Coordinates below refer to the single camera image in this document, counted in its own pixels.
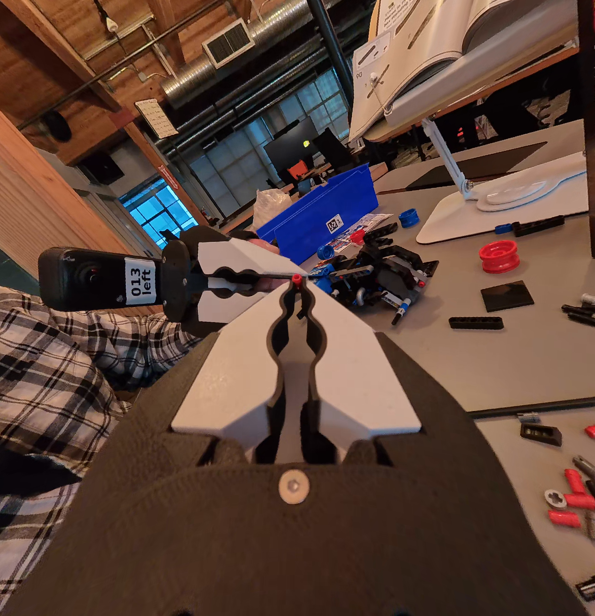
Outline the pile of small toy bricks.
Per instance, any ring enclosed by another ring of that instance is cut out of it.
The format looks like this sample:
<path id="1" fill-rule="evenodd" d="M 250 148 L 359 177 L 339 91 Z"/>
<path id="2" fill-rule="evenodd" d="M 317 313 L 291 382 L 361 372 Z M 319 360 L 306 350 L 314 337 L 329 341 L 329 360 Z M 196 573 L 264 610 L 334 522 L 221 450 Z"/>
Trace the pile of small toy bricks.
<path id="1" fill-rule="evenodd" d="M 564 470 L 569 492 L 546 489 L 543 494 L 548 520 L 556 527 L 584 531 L 595 545 L 595 464 L 576 455 L 572 465 Z"/>

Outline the toy set box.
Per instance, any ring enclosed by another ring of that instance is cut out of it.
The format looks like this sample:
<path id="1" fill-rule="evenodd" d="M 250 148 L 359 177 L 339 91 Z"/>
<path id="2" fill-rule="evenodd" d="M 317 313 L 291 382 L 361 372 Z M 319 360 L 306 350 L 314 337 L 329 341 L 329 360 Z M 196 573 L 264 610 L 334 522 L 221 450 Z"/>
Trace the toy set box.
<path id="1" fill-rule="evenodd" d="M 595 1 L 577 1 L 591 255 L 595 258 Z"/>

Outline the long black axle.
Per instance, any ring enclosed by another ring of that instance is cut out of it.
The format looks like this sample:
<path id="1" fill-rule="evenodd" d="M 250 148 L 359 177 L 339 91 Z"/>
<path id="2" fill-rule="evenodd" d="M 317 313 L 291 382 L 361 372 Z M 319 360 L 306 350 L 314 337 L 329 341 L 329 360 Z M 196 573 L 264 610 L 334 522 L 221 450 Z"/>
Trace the long black axle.
<path id="1" fill-rule="evenodd" d="M 554 402 L 542 402 L 538 404 L 528 404 L 519 406 L 506 406 L 501 408 L 491 408 L 486 410 L 475 410 L 466 412 L 473 420 L 487 418 L 500 418 L 516 416 L 522 413 L 547 413 L 565 410 L 577 410 L 595 407 L 595 396 L 585 398 L 575 398 L 570 400 L 560 400 Z"/>

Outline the black short beam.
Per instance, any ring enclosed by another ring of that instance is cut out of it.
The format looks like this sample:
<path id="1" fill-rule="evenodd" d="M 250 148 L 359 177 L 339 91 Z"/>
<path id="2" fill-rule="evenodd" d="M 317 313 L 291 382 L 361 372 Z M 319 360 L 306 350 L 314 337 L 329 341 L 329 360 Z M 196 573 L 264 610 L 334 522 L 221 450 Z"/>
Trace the black short beam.
<path id="1" fill-rule="evenodd" d="M 501 317 L 450 317 L 451 329 L 497 331 L 504 329 Z"/>

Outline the white book stand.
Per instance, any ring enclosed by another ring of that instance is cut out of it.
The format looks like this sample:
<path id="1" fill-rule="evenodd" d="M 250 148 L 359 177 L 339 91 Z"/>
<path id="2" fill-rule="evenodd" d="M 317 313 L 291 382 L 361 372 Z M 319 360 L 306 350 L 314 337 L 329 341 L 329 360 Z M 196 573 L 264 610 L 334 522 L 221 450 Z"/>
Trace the white book stand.
<path id="1" fill-rule="evenodd" d="M 453 193 L 435 207 L 417 235 L 419 244 L 445 242 L 457 238 L 494 231 L 501 224 L 533 222 L 553 216 L 572 216 L 588 212 L 586 175 L 561 184 L 553 193 L 531 204 L 506 211 L 483 212 L 476 207 L 480 195 L 490 190 L 542 181 L 549 175 L 565 171 L 586 169 L 582 151 L 533 166 L 498 179 L 477 184 L 469 198 L 460 192 Z"/>

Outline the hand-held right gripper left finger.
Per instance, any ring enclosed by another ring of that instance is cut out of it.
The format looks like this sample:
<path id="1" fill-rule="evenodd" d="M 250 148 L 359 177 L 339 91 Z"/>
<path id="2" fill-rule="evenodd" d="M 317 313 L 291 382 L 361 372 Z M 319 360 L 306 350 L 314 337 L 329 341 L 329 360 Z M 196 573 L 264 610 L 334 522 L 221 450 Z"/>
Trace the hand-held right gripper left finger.
<path id="1" fill-rule="evenodd" d="M 286 395 L 279 354 L 286 347 L 298 282 L 286 282 L 218 333 L 170 427 L 232 439 L 256 463 L 274 463 Z"/>

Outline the black blue toy car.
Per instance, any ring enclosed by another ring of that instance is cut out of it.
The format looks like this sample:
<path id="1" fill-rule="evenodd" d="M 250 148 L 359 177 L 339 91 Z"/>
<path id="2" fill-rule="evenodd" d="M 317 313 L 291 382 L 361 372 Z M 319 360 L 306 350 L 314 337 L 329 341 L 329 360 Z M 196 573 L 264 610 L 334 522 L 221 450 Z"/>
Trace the black blue toy car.
<path id="1" fill-rule="evenodd" d="M 319 261 L 309 280 L 349 309 L 382 304 L 394 310 L 396 327 L 422 296 L 434 276 L 438 260 L 424 261 L 420 255 L 394 243 L 398 222 L 379 225 L 365 233 L 364 244 L 352 257 L 339 253 Z"/>

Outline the black grille slope brick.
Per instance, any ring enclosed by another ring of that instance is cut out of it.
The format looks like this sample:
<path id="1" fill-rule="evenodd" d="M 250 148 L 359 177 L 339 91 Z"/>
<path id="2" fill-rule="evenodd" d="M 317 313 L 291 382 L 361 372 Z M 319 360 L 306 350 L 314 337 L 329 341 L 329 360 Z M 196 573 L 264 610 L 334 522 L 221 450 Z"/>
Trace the black grille slope brick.
<path id="1" fill-rule="evenodd" d="M 545 426 L 538 423 L 522 423 L 520 426 L 520 437 L 545 445 L 561 448 L 563 445 L 563 435 L 561 431 L 554 426 Z"/>

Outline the black square tile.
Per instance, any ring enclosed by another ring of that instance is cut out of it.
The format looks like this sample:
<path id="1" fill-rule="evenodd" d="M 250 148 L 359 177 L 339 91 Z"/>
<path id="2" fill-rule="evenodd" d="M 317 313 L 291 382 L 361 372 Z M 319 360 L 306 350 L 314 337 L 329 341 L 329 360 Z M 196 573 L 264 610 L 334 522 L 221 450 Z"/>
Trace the black square tile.
<path id="1" fill-rule="evenodd" d="M 522 280 L 480 290 L 487 313 L 534 305 L 535 302 Z"/>

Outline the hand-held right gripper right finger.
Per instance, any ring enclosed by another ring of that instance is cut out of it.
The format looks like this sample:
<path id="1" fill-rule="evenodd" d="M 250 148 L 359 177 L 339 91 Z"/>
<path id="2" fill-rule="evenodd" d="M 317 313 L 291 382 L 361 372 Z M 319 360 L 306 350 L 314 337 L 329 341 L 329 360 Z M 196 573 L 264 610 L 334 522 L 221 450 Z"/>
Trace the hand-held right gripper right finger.
<path id="1" fill-rule="evenodd" d="M 302 288 L 315 355 L 300 419 L 305 462 L 334 464 L 357 441 L 418 433 L 422 423 L 376 332 L 316 285 Z"/>

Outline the glass pane window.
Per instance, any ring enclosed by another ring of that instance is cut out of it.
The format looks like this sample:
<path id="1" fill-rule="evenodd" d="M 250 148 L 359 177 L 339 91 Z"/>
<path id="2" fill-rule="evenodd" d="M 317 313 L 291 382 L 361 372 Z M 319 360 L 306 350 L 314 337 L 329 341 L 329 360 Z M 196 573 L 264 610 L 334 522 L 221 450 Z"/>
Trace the glass pane window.
<path id="1" fill-rule="evenodd" d="M 182 231 L 198 225 L 163 179 L 151 179 L 121 196 L 119 201 L 160 249 L 167 244 L 164 232 L 179 237 Z"/>

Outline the silver air duct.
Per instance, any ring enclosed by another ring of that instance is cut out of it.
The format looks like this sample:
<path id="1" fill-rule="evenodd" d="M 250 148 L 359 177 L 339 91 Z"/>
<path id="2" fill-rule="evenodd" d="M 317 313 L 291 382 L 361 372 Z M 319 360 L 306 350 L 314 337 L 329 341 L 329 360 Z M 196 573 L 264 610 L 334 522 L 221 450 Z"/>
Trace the silver air duct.
<path id="1" fill-rule="evenodd" d="M 161 81 L 163 95 L 172 107 L 181 107 L 204 88 L 223 80 L 278 42 L 293 35 L 309 21 L 312 21 L 312 14 L 308 2 L 285 1 L 279 4 L 261 20 L 256 19 L 247 24 L 255 42 L 254 48 L 219 69 L 213 67 L 203 50 L 192 62 L 180 69 L 176 76 Z"/>

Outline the white paper sheet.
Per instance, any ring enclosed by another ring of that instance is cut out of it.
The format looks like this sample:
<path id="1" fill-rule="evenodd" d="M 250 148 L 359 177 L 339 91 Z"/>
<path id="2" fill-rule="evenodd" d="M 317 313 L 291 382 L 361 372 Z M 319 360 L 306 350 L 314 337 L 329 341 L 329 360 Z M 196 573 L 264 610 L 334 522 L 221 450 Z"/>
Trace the white paper sheet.
<path id="1" fill-rule="evenodd" d="M 140 115 L 146 119 L 159 140 L 168 139 L 179 134 L 157 99 L 148 98 L 136 101 L 134 106 Z"/>

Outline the white oval stand base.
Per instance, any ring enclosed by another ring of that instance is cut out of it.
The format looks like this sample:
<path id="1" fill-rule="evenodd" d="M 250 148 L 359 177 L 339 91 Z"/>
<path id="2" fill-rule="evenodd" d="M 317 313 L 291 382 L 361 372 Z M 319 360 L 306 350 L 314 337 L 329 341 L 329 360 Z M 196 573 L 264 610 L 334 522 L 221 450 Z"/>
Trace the white oval stand base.
<path id="1" fill-rule="evenodd" d="M 476 201 L 476 207 L 483 212 L 506 211 L 520 206 L 531 204 L 553 193 L 561 184 L 577 177 L 586 175 L 586 169 L 581 171 L 557 172 L 549 175 L 546 179 L 498 189 L 480 195 Z"/>

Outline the black monitor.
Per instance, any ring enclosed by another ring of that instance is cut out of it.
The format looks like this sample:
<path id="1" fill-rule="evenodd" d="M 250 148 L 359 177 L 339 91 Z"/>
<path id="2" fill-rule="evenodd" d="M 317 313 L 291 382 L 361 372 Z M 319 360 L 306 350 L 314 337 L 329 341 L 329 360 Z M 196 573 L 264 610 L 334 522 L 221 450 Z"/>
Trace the black monitor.
<path id="1" fill-rule="evenodd" d="M 314 158 L 319 153 L 314 140 L 318 137 L 317 128 L 310 116 L 296 121 L 286 127 L 286 130 L 270 143 L 264 146 L 264 151 L 278 174 L 286 171 L 300 161 L 307 169 L 314 167 Z"/>

